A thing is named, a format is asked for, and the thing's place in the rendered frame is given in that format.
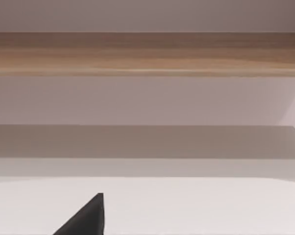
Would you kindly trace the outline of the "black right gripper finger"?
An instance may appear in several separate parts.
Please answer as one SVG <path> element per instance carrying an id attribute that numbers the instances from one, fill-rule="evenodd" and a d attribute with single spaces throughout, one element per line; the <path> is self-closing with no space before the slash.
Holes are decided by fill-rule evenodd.
<path id="1" fill-rule="evenodd" d="M 104 194 L 97 193 L 53 235 L 104 235 Z"/>

